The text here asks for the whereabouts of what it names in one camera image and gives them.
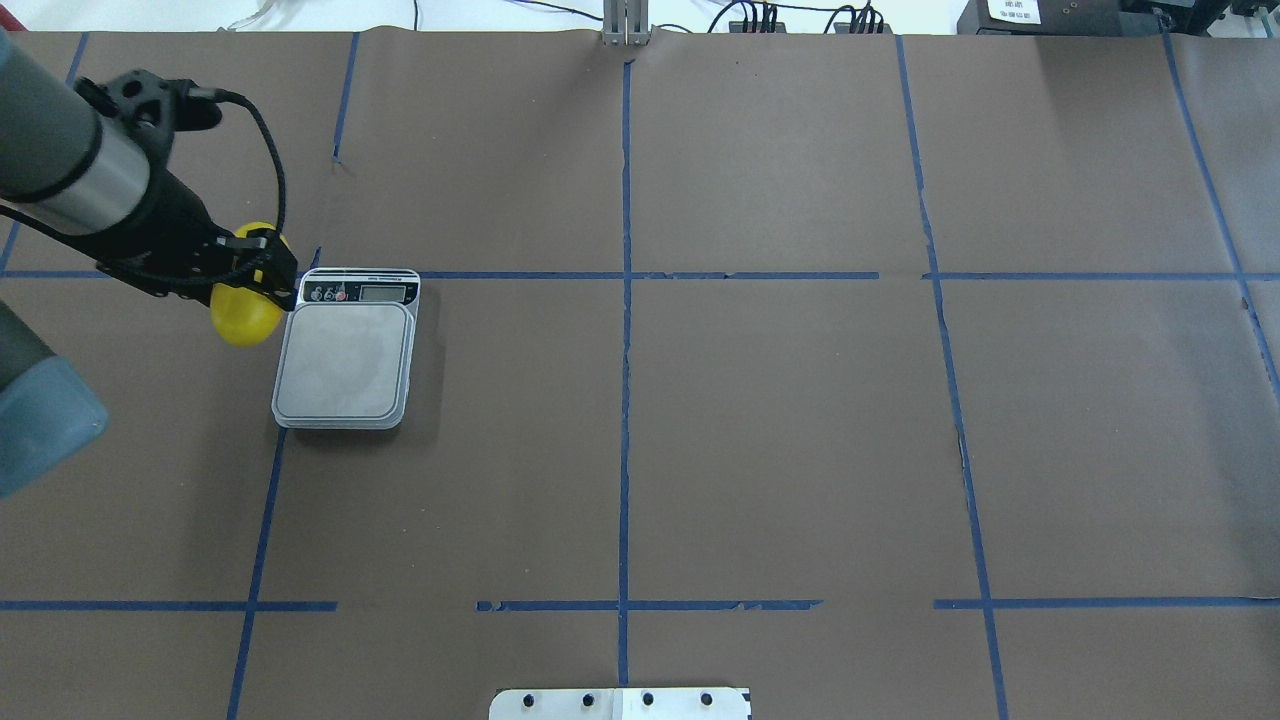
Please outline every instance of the silver cylinder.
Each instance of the silver cylinder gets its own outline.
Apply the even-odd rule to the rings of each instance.
[[[147,191],[146,155],[115,123],[99,118],[102,145],[79,178],[37,202],[5,202],[68,236],[102,232],[127,218]]]

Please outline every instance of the metal plate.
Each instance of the metal plate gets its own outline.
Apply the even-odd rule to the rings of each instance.
[[[300,306],[284,337],[276,419],[284,427],[396,419],[408,389],[412,332],[413,318],[398,302]]]
[[[489,720],[749,720],[750,698],[742,688],[503,691],[489,705]]]

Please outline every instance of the electronic device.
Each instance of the electronic device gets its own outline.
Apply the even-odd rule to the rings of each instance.
[[[969,0],[956,35],[1204,35],[1231,0]],[[1248,0],[1261,6],[1276,0]]]
[[[315,268],[284,325],[271,411],[284,428],[399,424],[421,279],[413,270]]]

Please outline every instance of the metal stand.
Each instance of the metal stand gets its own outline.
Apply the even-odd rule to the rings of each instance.
[[[649,45],[649,0],[604,0],[605,45]]]

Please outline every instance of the white label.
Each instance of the white label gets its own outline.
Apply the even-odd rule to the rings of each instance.
[[[987,13],[993,20],[1006,23],[1039,24],[1038,0],[987,0]]]

